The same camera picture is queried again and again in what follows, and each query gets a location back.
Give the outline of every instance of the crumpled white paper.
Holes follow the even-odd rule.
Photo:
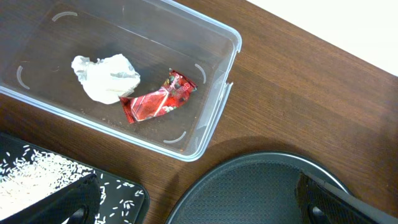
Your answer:
[[[140,82],[140,76],[122,54],[91,62],[90,58],[76,56],[72,68],[87,95],[95,101],[112,104],[119,96],[128,96]]]

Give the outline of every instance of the clear plastic bin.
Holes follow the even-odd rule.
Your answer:
[[[183,161],[205,151],[232,83],[240,34],[173,1],[0,2],[0,92]],[[71,68],[77,55],[123,54],[141,75],[132,97],[160,88],[169,68],[198,90],[164,116],[129,124],[120,103],[91,100]]]

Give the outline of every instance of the wood grain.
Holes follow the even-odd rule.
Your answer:
[[[213,166],[287,151],[332,171],[364,202],[398,217],[398,78],[240,0],[181,0],[237,29],[243,47],[204,156],[181,162],[0,95],[0,131],[139,182],[145,223],[164,223]]]

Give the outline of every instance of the white background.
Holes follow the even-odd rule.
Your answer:
[[[248,0],[398,76],[398,0]]]

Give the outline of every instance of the red wrapper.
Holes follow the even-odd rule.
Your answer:
[[[175,70],[170,70],[169,78],[162,87],[153,93],[137,98],[120,97],[123,110],[130,123],[162,116],[188,101],[197,85]]]

